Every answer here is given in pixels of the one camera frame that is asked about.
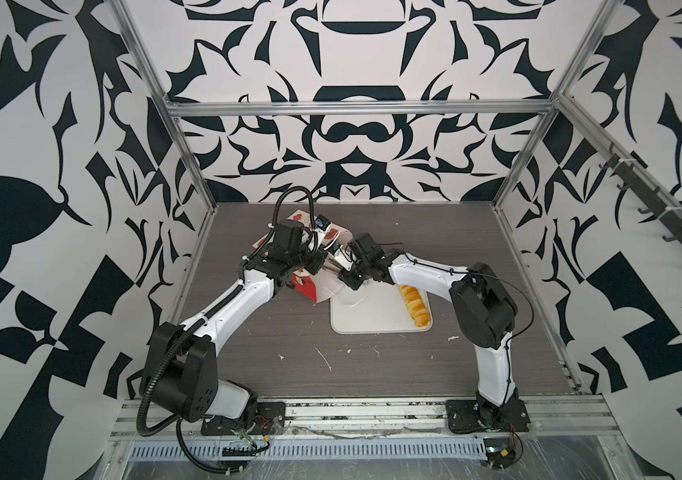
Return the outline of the steel tongs white tips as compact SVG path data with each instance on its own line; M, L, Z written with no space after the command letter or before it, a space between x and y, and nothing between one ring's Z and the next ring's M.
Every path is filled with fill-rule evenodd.
M343 250L337 250L326 255L322 269L338 276L342 272L349 272L352 266L353 260Z

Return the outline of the white red paper bag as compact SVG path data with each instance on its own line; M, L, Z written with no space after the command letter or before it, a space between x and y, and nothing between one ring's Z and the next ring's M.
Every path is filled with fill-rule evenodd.
M338 275L350 265L350 255L345 249L352 240L352 233L325 215L315 214L310 223L310 213L303 210L296 210L287 219L301 223L305 228L313 226L319 242L319 248L314 252L313 233L303 233L301 252L306 253L304 263L307 265L291 274L288 285L314 303L329 300L345 287Z

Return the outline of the long striped fake bread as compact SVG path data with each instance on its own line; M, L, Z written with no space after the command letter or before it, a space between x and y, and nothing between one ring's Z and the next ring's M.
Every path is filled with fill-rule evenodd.
M419 290L405 285L398 285L397 288L414 325L417 328L428 327L431 324L431 314Z

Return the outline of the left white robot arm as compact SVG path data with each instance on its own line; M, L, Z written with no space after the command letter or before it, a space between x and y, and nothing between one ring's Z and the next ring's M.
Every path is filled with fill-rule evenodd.
M256 394L221 380L218 356L237 329L291 283L294 272L320 270L325 262L321 241L329 226L324 216L307 225L296 219L273 222L222 295L182 323L165 322L152 333L140 385L140 435L151 436L175 421L196 422L206 416L251 422Z

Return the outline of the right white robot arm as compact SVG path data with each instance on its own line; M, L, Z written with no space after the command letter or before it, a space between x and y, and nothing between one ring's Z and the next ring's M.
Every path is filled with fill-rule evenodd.
M333 258L339 279L357 290L368 280L413 287L449 301L462 334L474 345L480 405L498 411L512 400L511 343L518 308L490 267L450 266L427 261L400 249L386 251L369 234L341 247Z

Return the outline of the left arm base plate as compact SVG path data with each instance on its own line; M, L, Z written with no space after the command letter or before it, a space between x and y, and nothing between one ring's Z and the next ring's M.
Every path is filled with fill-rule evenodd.
M286 417L286 403L272 401L250 402L237 418L206 415L203 436L224 436L243 430L252 435L269 435L279 431Z

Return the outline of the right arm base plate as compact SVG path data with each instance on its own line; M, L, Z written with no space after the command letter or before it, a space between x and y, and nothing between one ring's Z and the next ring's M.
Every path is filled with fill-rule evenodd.
M454 434L479 432L528 432L530 416L517 391L501 406L483 397L447 400L447 427Z

